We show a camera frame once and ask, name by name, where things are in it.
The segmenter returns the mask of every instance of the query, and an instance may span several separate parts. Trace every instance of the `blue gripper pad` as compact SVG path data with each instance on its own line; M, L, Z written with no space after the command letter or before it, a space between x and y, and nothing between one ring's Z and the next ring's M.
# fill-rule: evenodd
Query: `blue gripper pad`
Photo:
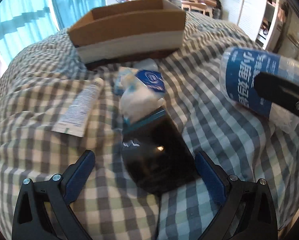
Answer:
M94 166L95 154L89 151L65 186L64 201L67 205L77 200Z
M223 205L226 201L226 188L211 165L199 152L195 155L195 166L202 177L210 197Z

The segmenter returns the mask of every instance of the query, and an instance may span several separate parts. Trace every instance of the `gray checkered blanket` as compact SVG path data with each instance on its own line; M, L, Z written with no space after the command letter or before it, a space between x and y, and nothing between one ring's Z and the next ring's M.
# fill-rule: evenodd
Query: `gray checkered blanket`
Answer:
M281 228L299 207L299 126L285 134L224 97L218 71L229 46L257 48L235 25L187 14L183 48L157 61L167 110L191 152L202 148L242 180L267 180ZM95 152L95 169L71 207L93 239L196 240L216 214L201 179L161 199L130 179L120 156L120 98L113 94L118 67L88 71L65 30L27 47L9 65L0 80L0 230L7 240L22 181L64 172L85 149ZM105 86L85 136L51 131L96 76Z

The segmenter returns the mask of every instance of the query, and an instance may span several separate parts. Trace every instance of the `metal screw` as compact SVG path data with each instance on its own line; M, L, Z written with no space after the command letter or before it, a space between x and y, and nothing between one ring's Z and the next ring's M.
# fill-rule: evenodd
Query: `metal screw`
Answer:
M53 176L53 180L54 180L54 181L58 181L58 180L60 180L60 174L55 174L55 175Z
M236 175L230 175L230 180L237 181L239 178Z
M299 110L299 101L295 104L296 110Z
M23 180L23 184L27 185L28 183L30 183L30 179L27 178Z
M266 184L267 184L267 182L266 182L265 179L260 179L260 183L261 183L262 185L266 185Z

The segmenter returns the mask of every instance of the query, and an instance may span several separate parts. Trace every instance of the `white tube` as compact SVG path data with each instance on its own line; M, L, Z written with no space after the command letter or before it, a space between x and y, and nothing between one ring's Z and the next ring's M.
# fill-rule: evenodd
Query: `white tube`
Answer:
M65 114L54 125L52 131L83 137L88 116L99 98L104 86L104 80L96 78L84 89L69 106Z

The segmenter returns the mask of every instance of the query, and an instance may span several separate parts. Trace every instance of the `brown cardboard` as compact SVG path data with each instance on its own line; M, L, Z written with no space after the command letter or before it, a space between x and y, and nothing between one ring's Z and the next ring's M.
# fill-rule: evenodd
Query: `brown cardboard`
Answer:
M145 33L184 31L185 18L185 11L167 0L136 0L95 8L78 20L68 34L79 48Z

